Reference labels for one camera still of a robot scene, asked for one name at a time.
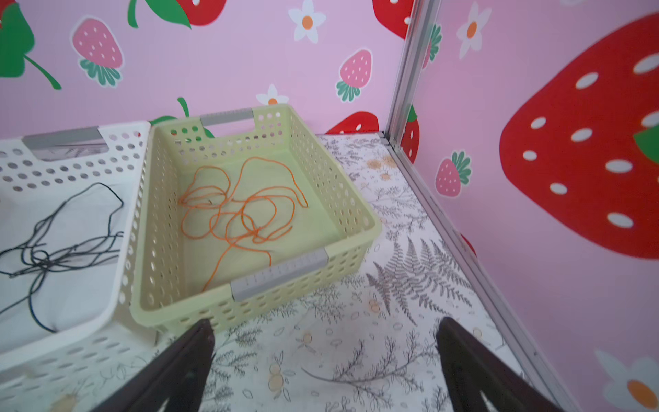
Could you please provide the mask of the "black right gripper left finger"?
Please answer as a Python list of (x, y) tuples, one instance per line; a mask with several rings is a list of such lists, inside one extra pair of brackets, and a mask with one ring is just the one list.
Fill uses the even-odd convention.
[(97, 411), (198, 411), (212, 365), (215, 335), (201, 319)]

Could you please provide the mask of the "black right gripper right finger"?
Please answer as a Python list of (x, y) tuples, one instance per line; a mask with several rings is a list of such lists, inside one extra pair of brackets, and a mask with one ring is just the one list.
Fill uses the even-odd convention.
[(455, 319), (441, 320), (436, 333), (444, 381), (455, 411), (559, 411)]

